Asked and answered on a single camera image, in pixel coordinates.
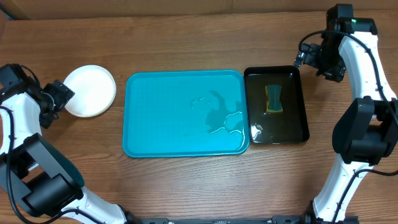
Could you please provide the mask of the white plate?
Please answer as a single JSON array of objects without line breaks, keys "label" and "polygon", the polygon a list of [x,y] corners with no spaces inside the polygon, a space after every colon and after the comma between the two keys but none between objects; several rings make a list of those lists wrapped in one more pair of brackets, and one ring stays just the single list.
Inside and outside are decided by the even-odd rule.
[{"label": "white plate", "polygon": [[98,65],[75,69],[63,84],[75,93],[65,109],[77,117],[89,118],[105,112],[116,97],[116,82],[112,74]]}]

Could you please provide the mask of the green yellow sponge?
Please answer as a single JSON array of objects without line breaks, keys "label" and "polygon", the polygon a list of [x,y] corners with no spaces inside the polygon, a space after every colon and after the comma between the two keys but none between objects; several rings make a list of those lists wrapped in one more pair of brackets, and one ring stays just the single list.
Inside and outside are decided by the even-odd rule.
[{"label": "green yellow sponge", "polygon": [[282,87],[280,85],[265,86],[266,92],[266,113],[282,113],[283,107],[280,102]]}]

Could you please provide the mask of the yellow-green plate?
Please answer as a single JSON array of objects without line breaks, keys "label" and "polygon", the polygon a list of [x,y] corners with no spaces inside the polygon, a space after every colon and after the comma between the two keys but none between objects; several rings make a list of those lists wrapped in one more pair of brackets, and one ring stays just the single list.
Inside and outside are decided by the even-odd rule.
[{"label": "yellow-green plate", "polygon": [[93,117],[105,112],[116,97],[116,82],[113,78],[101,78],[78,87],[77,100],[71,108],[76,116]]}]

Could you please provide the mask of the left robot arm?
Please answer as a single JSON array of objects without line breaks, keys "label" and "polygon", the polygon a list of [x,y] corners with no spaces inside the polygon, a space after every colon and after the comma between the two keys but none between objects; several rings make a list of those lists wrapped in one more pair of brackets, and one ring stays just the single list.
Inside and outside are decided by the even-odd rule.
[{"label": "left robot arm", "polygon": [[59,81],[45,88],[31,78],[1,80],[3,144],[1,188],[23,223],[33,217],[61,217],[81,223],[139,223],[118,204],[85,187],[78,169],[41,135],[72,91]]}]

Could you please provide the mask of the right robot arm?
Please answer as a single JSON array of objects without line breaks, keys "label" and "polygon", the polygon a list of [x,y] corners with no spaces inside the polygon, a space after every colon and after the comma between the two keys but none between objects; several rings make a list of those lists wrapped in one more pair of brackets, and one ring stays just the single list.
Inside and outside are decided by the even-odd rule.
[{"label": "right robot arm", "polygon": [[320,45],[299,43],[296,66],[317,68],[327,80],[349,76],[353,101],[336,123],[336,157],[320,193],[301,223],[356,223],[346,209],[361,181],[397,144],[397,96],[386,80],[378,54],[373,19],[340,16],[327,19]]}]

